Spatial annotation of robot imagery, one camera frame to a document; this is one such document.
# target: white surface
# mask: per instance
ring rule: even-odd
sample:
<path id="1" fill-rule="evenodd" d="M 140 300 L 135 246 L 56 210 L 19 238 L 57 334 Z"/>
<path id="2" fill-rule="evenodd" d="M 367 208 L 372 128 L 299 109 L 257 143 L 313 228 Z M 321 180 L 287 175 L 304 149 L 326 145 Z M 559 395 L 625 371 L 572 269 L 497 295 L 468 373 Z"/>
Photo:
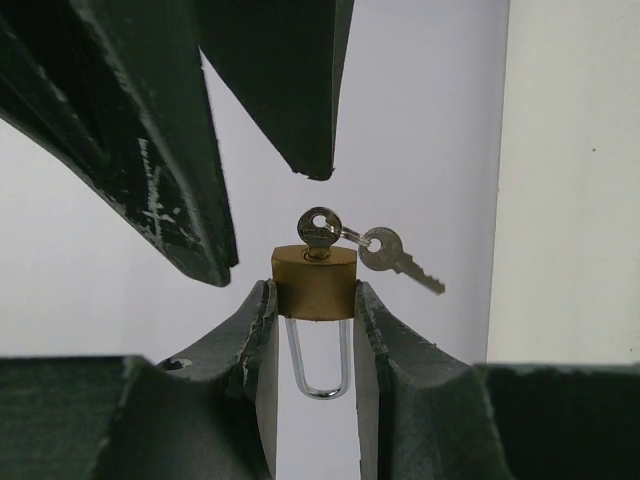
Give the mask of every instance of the white surface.
<path id="1" fill-rule="evenodd" d="M 511 3 L 490 361 L 640 360 L 640 2 Z"/>
<path id="2" fill-rule="evenodd" d="M 506 0 L 357 1 L 334 177 L 292 174 L 207 69 L 240 266 L 223 290 L 177 272 L 51 156 L 0 125 L 0 355 L 181 350 L 229 316 L 307 208 L 389 226 L 447 284 L 435 297 L 360 269 L 403 321 L 449 353 L 485 358 L 506 44 Z M 309 381 L 339 375 L 337 327 L 301 324 Z M 358 478 L 353 389 L 295 387 L 282 328 L 278 478 Z"/>

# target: key head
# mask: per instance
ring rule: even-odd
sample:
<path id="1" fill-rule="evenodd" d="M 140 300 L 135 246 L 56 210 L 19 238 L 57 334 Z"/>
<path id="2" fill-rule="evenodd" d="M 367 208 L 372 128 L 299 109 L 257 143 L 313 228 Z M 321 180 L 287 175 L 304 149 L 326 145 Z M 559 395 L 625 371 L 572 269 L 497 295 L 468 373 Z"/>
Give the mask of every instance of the key head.
<path id="1" fill-rule="evenodd" d="M 367 240 L 380 241 L 380 249 L 375 252 L 369 250 L 370 247 L 368 248 L 364 245 L 358 248 L 360 260 L 364 266 L 378 272 L 390 269 L 396 270 L 397 260 L 403 253 L 400 236 L 386 227 L 372 228 L 363 236 Z"/>
<path id="2" fill-rule="evenodd" d="M 320 227 L 313 223 L 319 217 L 324 217 L 325 220 L 325 225 Z M 329 248 L 340 239 L 341 232 L 340 217 L 325 207 L 314 207 L 298 220 L 298 235 L 311 248 Z"/>

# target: key hole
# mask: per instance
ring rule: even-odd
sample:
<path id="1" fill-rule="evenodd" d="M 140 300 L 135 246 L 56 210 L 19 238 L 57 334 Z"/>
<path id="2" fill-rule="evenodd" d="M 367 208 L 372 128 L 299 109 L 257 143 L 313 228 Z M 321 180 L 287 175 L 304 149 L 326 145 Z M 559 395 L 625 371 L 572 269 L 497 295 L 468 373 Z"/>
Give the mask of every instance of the key hole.
<path id="1" fill-rule="evenodd" d="M 378 240 L 377 238 L 372 238 L 371 239 L 371 245 L 369 245 L 367 247 L 367 250 L 369 250 L 370 252 L 377 252 L 382 248 L 382 242 L 380 240 Z"/>
<path id="2" fill-rule="evenodd" d="M 316 215 L 311 221 L 318 228 L 324 228 L 327 226 L 327 217 L 324 215 Z"/>

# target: cream colored surface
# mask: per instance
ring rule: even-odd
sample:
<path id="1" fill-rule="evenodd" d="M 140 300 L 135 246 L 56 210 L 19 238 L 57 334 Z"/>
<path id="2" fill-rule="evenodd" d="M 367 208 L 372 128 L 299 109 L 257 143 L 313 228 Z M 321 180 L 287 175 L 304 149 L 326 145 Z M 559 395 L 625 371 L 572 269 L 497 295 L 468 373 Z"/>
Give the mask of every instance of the cream colored surface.
<path id="1" fill-rule="evenodd" d="M 513 0 L 489 361 L 640 360 L 640 2 Z"/>

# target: key blade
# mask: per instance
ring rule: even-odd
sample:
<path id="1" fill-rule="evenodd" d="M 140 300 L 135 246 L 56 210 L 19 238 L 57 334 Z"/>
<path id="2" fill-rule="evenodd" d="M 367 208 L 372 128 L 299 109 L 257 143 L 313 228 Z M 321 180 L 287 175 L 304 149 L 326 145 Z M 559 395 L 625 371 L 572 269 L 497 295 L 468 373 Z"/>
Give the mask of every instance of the key blade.
<path id="1" fill-rule="evenodd" d="M 413 257 L 408 253 L 401 253 L 398 255 L 396 266 L 393 269 L 396 273 L 404 273 L 413 278 L 420 285 L 428 288 L 436 295 L 441 295 L 445 292 L 444 283 L 437 278 L 430 275 L 426 275 L 424 270 L 413 261 Z"/>

